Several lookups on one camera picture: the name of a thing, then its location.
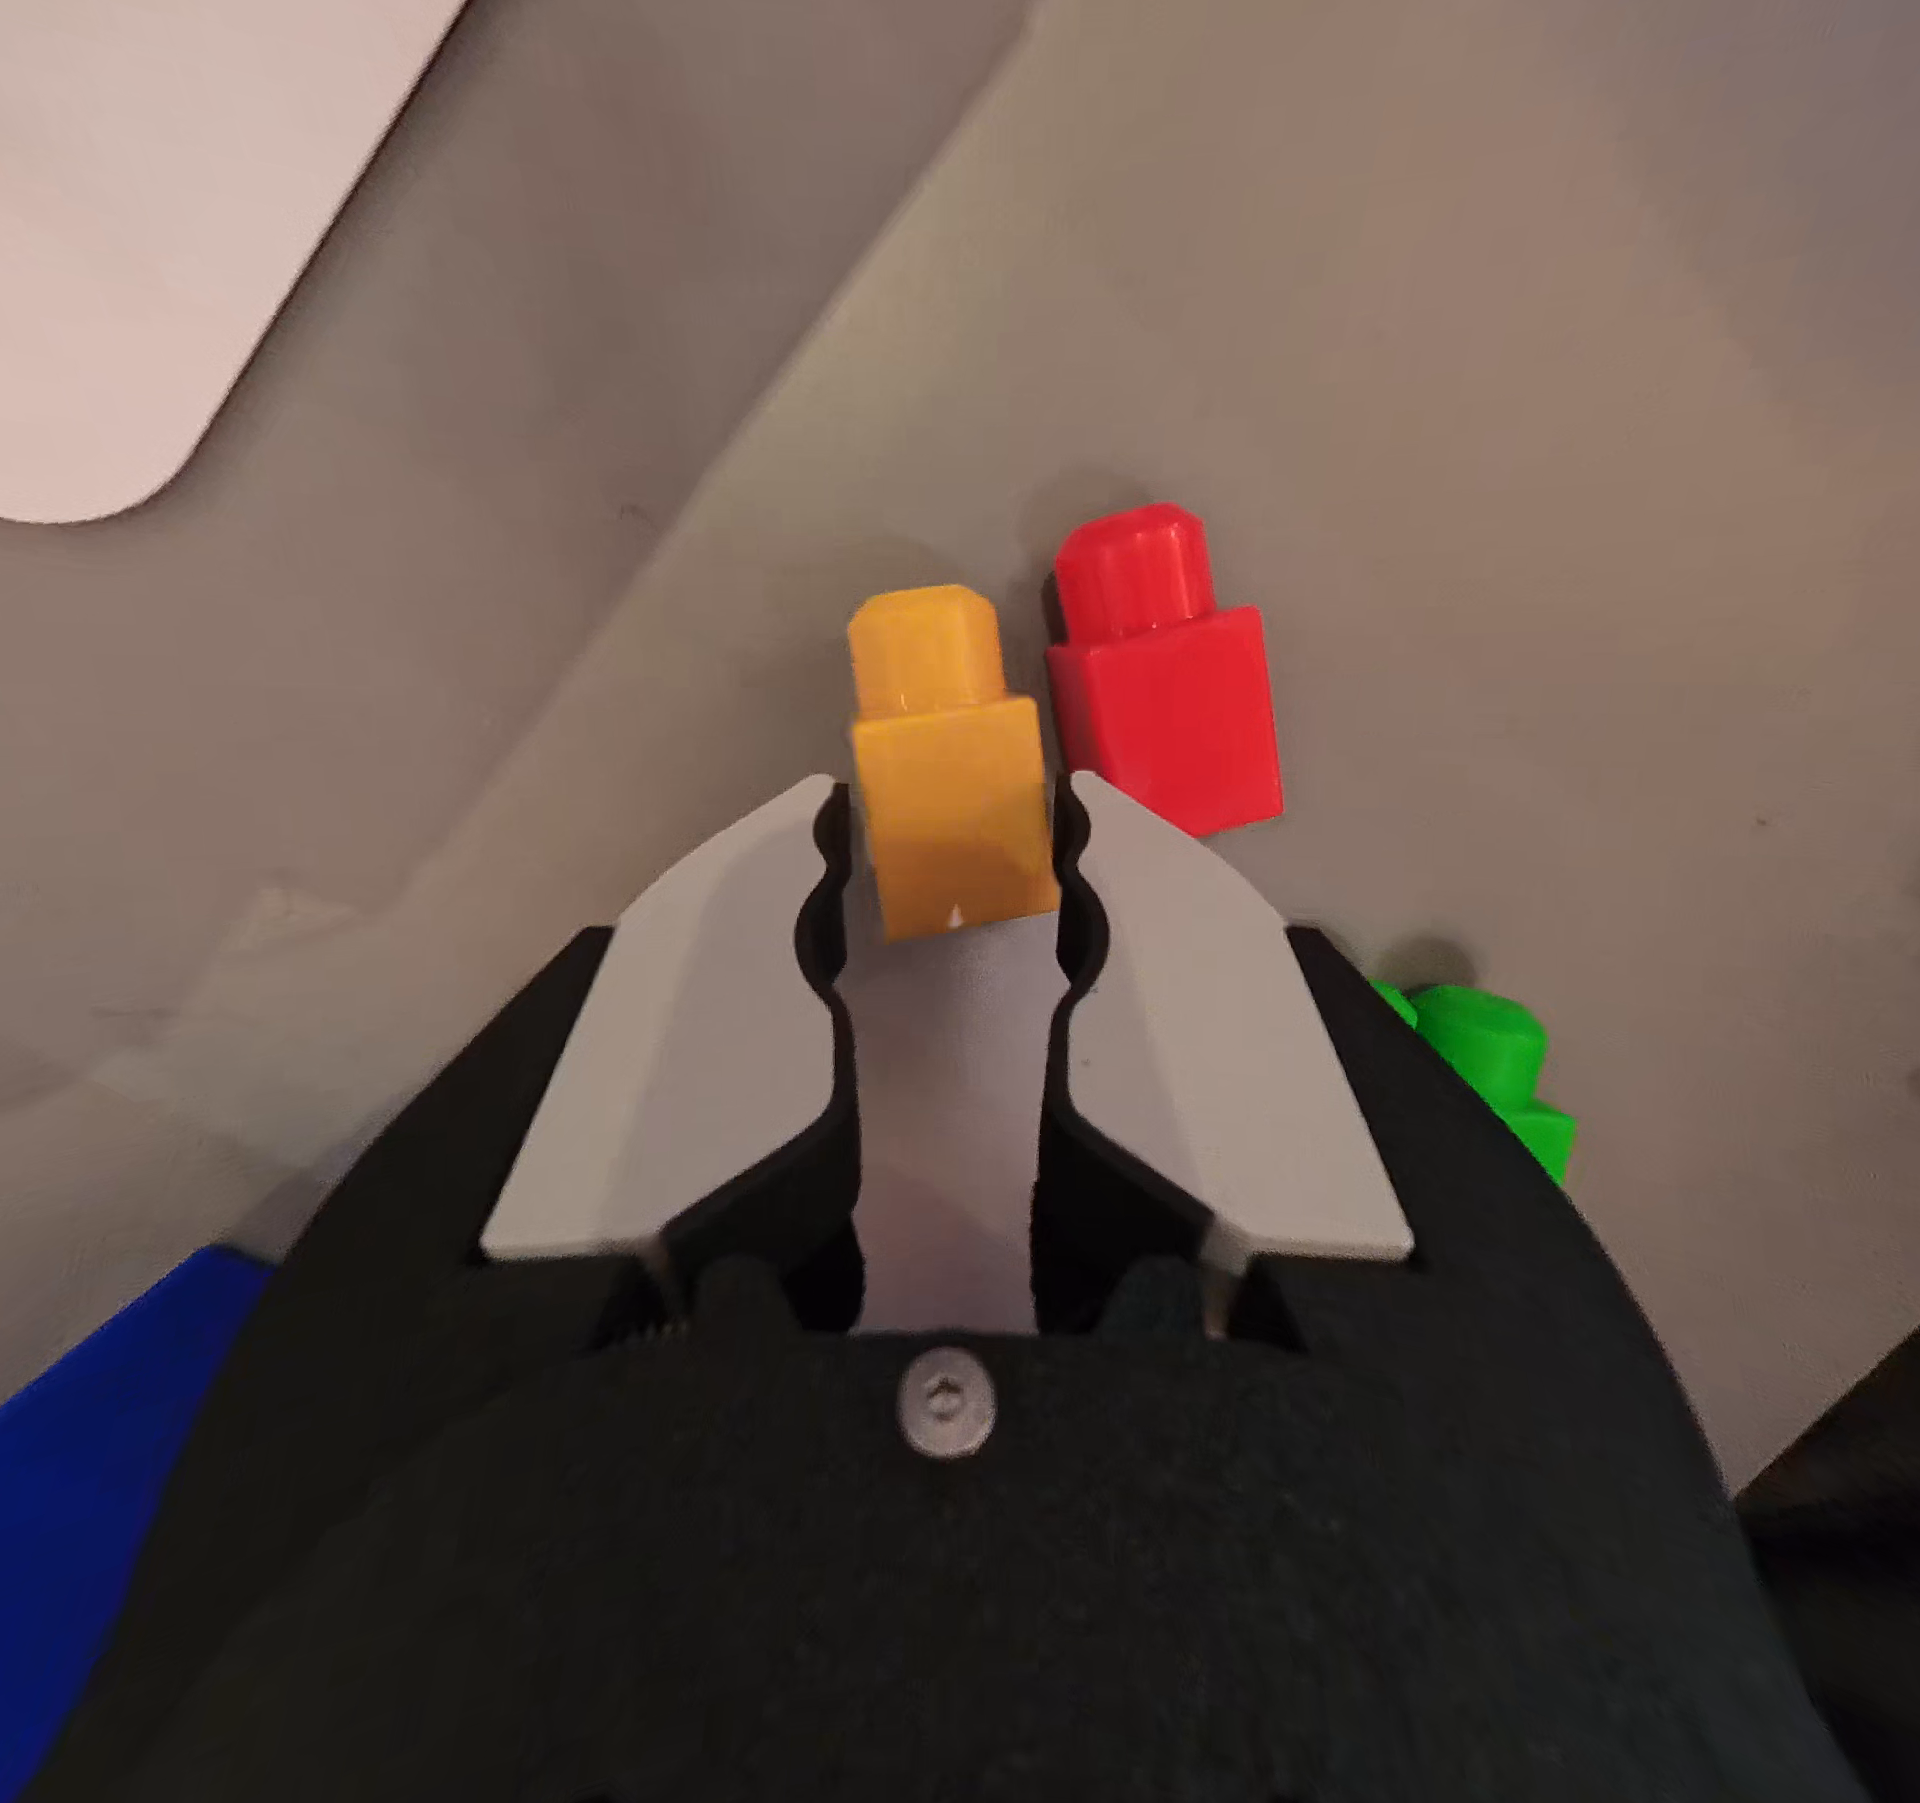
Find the grey desk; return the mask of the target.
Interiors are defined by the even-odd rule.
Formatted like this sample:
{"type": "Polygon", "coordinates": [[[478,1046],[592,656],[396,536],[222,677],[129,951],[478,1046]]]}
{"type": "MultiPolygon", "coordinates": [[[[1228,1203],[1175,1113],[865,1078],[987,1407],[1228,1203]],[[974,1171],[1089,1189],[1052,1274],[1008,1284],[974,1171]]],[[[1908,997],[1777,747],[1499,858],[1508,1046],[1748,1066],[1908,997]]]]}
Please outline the grey desk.
{"type": "Polygon", "coordinates": [[[1219,853],[1548,1022],[1758,1476],[1917,1325],[1917,0],[474,0],[180,479],[4,532],[4,1392],[1143,501],[1219,853]]]}

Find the blue plastic storage bin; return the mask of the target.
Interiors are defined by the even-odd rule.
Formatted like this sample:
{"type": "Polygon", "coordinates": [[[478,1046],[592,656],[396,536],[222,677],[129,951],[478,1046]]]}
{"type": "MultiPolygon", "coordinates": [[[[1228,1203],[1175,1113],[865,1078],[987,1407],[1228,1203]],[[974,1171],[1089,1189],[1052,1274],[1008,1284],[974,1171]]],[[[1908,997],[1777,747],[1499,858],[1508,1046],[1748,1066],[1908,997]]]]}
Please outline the blue plastic storage bin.
{"type": "Polygon", "coordinates": [[[2,1407],[2,1798],[21,1798],[125,1601],[166,1480],[273,1268],[206,1247],[2,1407]]]}

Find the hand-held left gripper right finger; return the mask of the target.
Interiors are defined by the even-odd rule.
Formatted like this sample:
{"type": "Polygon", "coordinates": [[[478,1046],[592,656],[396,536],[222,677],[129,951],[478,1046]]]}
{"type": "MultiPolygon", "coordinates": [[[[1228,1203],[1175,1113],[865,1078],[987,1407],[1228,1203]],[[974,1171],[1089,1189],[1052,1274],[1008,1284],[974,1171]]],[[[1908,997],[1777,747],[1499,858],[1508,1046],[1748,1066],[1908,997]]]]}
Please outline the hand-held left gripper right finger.
{"type": "Polygon", "coordinates": [[[1140,1265],[1238,1300],[1258,1261],[1404,1268],[1413,1231],[1288,927],[1092,772],[1057,782],[1036,1321],[1091,1332],[1140,1265]]]}

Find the small red toy block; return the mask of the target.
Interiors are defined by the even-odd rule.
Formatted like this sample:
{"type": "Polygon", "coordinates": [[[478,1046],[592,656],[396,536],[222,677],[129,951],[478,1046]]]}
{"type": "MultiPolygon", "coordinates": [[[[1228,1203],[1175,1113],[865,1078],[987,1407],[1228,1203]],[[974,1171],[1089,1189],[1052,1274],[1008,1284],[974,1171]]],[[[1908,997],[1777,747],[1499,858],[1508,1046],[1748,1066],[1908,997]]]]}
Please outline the small red toy block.
{"type": "Polygon", "coordinates": [[[1046,652],[1064,765],[1187,835],[1284,812],[1263,617],[1216,597],[1207,524],[1168,502],[1085,522],[1054,555],[1046,652]]]}

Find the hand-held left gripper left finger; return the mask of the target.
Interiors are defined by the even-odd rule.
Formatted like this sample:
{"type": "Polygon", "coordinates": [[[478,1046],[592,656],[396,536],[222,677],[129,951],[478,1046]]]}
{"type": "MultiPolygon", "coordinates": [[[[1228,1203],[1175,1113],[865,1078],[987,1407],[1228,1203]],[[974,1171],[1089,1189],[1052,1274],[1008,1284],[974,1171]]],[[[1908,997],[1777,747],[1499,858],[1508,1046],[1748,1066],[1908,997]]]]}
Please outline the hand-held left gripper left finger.
{"type": "Polygon", "coordinates": [[[851,789],[814,774],[625,907],[483,1230],[486,1261],[625,1258],[685,1314],[717,1261],[749,1258],[805,1330],[853,1330],[851,870],[851,789]]]}

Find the yellow toy block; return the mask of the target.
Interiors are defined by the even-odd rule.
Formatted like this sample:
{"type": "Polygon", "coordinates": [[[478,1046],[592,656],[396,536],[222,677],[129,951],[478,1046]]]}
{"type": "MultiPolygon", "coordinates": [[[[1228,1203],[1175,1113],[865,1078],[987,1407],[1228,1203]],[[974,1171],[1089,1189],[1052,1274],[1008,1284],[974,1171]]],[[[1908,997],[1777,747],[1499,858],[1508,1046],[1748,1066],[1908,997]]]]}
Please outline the yellow toy block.
{"type": "Polygon", "coordinates": [[[995,608],[958,585],[895,590],[847,634],[884,941],[1054,913],[1039,708],[1006,684],[995,608]]]}

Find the green toy block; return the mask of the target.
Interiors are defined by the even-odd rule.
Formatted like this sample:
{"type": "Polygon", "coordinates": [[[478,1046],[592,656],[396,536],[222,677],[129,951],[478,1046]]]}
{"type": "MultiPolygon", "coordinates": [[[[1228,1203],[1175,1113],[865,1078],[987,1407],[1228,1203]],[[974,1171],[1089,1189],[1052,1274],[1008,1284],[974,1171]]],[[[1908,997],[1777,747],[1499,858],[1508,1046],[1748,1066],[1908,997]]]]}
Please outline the green toy block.
{"type": "Polygon", "coordinates": [[[1494,992],[1459,983],[1404,992],[1385,980],[1378,995],[1415,1031],[1501,1119],[1548,1177],[1570,1184],[1578,1124],[1540,1096],[1548,1068],[1548,1025],[1494,992]]]}

